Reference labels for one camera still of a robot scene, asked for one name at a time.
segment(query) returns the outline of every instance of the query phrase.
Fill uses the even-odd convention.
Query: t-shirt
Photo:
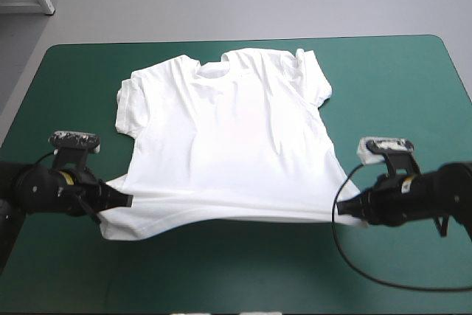
[[[133,156],[108,182],[133,206],[99,214],[103,237],[138,240],[215,218],[330,221],[346,179],[318,111],[330,95],[302,49],[239,49],[203,66],[180,55],[136,70],[122,81],[116,120],[135,139]],[[340,198],[358,192],[349,182]]]

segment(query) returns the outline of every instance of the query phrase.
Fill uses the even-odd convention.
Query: black cable
[[[362,271],[360,268],[358,268],[357,266],[353,264],[353,262],[346,256],[343,249],[341,248],[341,244],[339,243],[338,234],[336,233],[336,224],[334,221],[334,215],[336,211],[336,202],[338,201],[338,197],[341,194],[342,189],[344,188],[346,183],[353,177],[353,175],[362,167],[363,165],[359,164],[358,166],[354,167],[354,169],[349,173],[346,180],[342,183],[338,192],[336,193],[336,197],[334,198],[334,202],[333,202],[333,208],[331,210],[331,229],[333,230],[334,243],[336,244],[336,248],[338,249],[339,254],[342,256],[342,258],[347,263],[347,265],[352,270],[360,274],[362,277],[367,278],[368,280],[371,280],[375,283],[385,285],[391,288],[405,289],[407,291],[428,291],[428,292],[438,292],[438,293],[439,292],[452,293],[452,292],[460,292],[460,291],[472,291],[472,285],[468,285],[465,287],[419,287],[415,285],[404,285],[404,284],[399,284],[399,283],[388,282],[386,280],[381,280],[381,279],[371,276],[370,274]]]
[[[47,158],[48,156],[51,156],[51,155],[54,155],[54,151],[48,153],[48,154],[44,154],[41,158],[39,158],[38,160],[36,160],[36,162],[33,164],[33,165],[37,165],[39,164],[42,160],[44,160],[45,158]]]

